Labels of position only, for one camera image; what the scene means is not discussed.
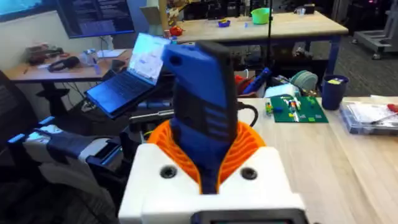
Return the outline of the white orange right gripper right finger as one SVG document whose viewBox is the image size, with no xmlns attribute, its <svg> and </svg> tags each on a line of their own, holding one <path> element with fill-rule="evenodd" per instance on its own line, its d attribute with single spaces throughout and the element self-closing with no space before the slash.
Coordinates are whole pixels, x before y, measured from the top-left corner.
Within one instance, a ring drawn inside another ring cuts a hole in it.
<svg viewBox="0 0 398 224">
<path fill-rule="evenodd" d="M 238 123 L 238 134 L 228 149 L 218 174 L 223 210 L 305 210 L 301 196 L 290 188 L 280 154 L 266 146 L 248 124 Z"/>
</svg>

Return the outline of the white orange right gripper left finger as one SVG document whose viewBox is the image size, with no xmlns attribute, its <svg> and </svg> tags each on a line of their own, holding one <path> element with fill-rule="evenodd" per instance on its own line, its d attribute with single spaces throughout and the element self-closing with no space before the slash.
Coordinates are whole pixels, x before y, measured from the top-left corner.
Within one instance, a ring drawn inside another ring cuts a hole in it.
<svg viewBox="0 0 398 224">
<path fill-rule="evenodd" d="M 190 223 L 201 178 L 192 160 L 174 143 L 170 121 L 156 127 L 136 150 L 118 212 L 120 223 Z"/>
</svg>

